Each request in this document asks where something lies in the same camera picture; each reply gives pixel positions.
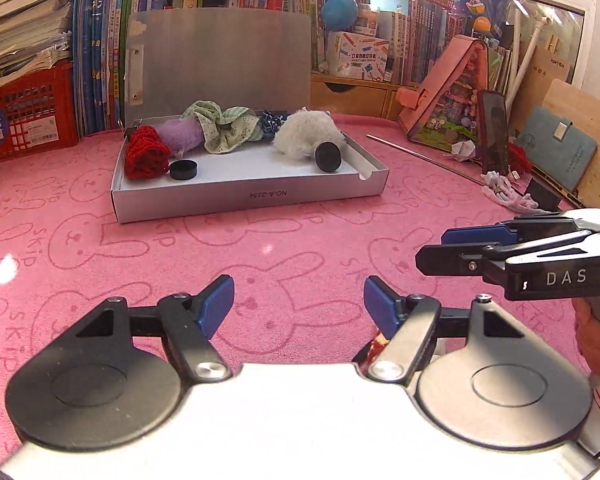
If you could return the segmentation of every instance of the white box with pencil illustrations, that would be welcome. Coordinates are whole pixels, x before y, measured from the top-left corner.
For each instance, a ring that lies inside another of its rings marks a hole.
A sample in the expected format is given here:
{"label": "white box with pencil illustrations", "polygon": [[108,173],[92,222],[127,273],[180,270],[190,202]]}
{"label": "white box with pencil illustrations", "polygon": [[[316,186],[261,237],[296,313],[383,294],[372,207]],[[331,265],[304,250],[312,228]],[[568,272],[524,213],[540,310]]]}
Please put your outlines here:
{"label": "white box with pencil illustrations", "polygon": [[389,41],[352,34],[330,32],[327,47],[329,74],[351,79],[384,81]]}

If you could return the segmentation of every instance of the human hand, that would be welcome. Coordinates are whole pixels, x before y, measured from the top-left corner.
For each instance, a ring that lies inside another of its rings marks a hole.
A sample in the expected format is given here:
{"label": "human hand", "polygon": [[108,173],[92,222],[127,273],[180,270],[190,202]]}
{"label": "human hand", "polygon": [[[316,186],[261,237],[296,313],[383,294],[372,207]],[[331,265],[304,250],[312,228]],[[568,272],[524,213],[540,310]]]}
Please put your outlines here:
{"label": "human hand", "polygon": [[600,377],[600,322],[593,316],[589,301],[571,300],[576,314],[576,341],[578,350],[593,373]]}

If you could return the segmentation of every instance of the pink bag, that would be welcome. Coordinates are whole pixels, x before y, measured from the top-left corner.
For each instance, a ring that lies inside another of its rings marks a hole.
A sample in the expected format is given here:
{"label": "pink bag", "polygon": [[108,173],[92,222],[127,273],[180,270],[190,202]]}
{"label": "pink bag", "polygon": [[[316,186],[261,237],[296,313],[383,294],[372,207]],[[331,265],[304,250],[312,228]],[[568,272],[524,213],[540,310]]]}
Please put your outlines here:
{"label": "pink bag", "polygon": [[398,122],[407,138],[446,152],[463,140],[478,142],[477,95],[488,86],[487,46],[454,37],[417,90],[398,89]]}

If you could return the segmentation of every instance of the metal rod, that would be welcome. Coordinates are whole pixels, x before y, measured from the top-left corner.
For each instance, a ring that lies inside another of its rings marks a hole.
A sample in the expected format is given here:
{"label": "metal rod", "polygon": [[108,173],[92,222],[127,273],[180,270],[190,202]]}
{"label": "metal rod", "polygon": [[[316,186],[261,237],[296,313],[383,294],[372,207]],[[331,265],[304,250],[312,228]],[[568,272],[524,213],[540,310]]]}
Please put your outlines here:
{"label": "metal rod", "polygon": [[409,155],[416,156],[417,158],[424,160],[426,162],[430,162],[431,164],[435,164],[437,167],[442,168],[443,170],[450,171],[451,173],[455,173],[456,175],[461,176],[462,178],[470,180],[471,182],[473,182],[474,184],[477,184],[478,186],[481,186],[481,187],[484,186],[484,182],[480,182],[476,178],[473,178],[472,176],[469,176],[467,174],[460,173],[458,170],[454,170],[453,168],[445,166],[444,164],[442,164],[442,162],[433,160],[432,158],[429,158],[428,156],[421,155],[417,152],[412,152],[411,150],[408,150],[407,148],[404,148],[404,147],[400,146],[399,144],[394,144],[392,142],[389,142],[388,140],[381,139],[380,137],[375,137],[373,135],[367,135],[367,137],[369,139],[375,140],[376,142],[382,142],[382,144],[391,146],[392,148],[395,148],[396,150],[400,150],[401,152],[409,153]]}

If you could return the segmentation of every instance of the black lid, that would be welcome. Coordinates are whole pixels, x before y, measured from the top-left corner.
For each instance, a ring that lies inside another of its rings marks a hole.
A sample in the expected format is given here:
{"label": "black lid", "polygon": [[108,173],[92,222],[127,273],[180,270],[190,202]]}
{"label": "black lid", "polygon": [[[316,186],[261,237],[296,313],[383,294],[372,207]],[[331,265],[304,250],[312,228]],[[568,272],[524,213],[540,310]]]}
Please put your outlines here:
{"label": "black lid", "polygon": [[333,173],[342,163],[339,147],[333,142],[323,142],[315,149],[315,163],[325,173]]}
{"label": "black lid", "polygon": [[184,158],[169,165],[169,175],[173,180],[190,180],[198,174],[198,165],[194,160]]}

